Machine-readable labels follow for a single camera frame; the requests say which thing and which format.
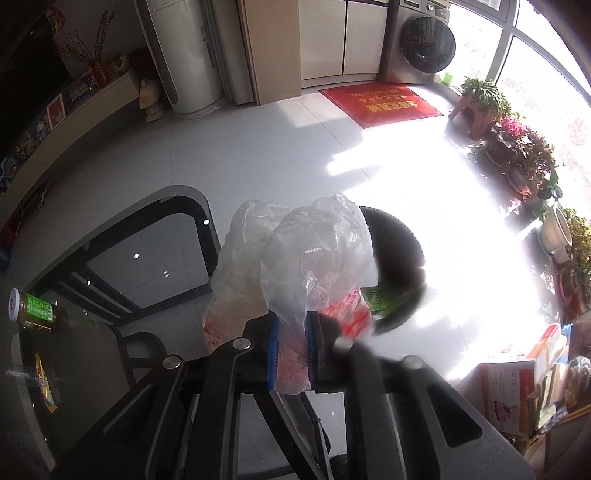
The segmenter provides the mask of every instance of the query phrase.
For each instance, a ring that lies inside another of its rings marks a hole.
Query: jar lid
[[[10,300],[8,301],[8,318],[11,322],[16,322],[18,318],[18,311],[21,307],[21,294],[17,288],[13,288],[10,292]]]

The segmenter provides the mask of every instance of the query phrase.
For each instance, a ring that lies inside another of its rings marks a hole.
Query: wooden panel
[[[242,0],[258,103],[301,95],[297,0]]]
[[[302,80],[342,73],[346,8],[344,0],[300,0]]]
[[[82,135],[109,115],[139,98],[139,83],[130,70],[80,105],[43,140],[25,162],[0,200],[0,230],[20,204],[47,180],[56,160]]]
[[[377,73],[387,7],[348,2],[344,74]]]

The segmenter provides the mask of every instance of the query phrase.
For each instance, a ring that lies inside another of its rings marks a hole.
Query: white tile floor
[[[424,304],[400,328],[375,338],[373,348],[390,358],[421,355],[478,403],[477,378],[468,373],[499,347],[535,331],[543,322],[540,303],[522,240],[506,226],[464,137],[448,125],[451,105],[425,88],[416,91],[444,115],[363,130],[310,91],[261,107],[228,105],[191,121],[168,112],[153,124],[130,124],[54,180],[45,208],[22,228],[9,274],[26,286],[68,247],[171,184],[206,196],[221,243],[236,208],[248,199],[296,207],[344,193],[399,217],[427,258]],[[192,315],[194,306],[186,308]],[[175,319],[182,317],[175,313],[166,326],[159,324],[165,344],[176,338]],[[178,351],[194,355],[187,341]],[[337,403],[319,408],[333,411]],[[242,470],[266,468],[266,456],[276,451],[250,436],[249,442],[253,449],[245,447]],[[335,447],[333,453],[344,451],[342,442]]]

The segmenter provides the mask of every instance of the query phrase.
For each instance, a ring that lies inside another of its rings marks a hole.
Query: cabinet
[[[345,0],[299,0],[301,79],[343,73]]]
[[[343,74],[377,73],[388,8],[348,2]]]

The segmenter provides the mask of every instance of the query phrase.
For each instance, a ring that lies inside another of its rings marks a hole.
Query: cardboard box
[[[537,397],[562,351],[560,324],[549,325],[535,345],[512,346],[479,365],[485,416],[502,433],[529,437],[537,426]]]

